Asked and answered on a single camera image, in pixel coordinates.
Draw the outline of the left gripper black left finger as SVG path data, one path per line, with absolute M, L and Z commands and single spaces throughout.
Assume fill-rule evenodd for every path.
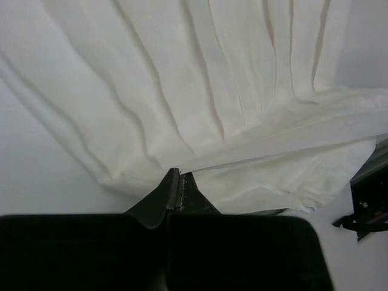
M 146 229 L 159 227 L 166 213 L 175 208 L 178 193 L 179 169 L 171 168 L 158 186 L 146 197 L 124 212 L 134 217 Z

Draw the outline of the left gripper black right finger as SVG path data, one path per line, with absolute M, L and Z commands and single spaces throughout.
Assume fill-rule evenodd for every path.
M 199 191 L 193 173 L 178 175 L 177 185 L 167 203 L 167 210 L 183 214 L 220 214 L 216 207 Z

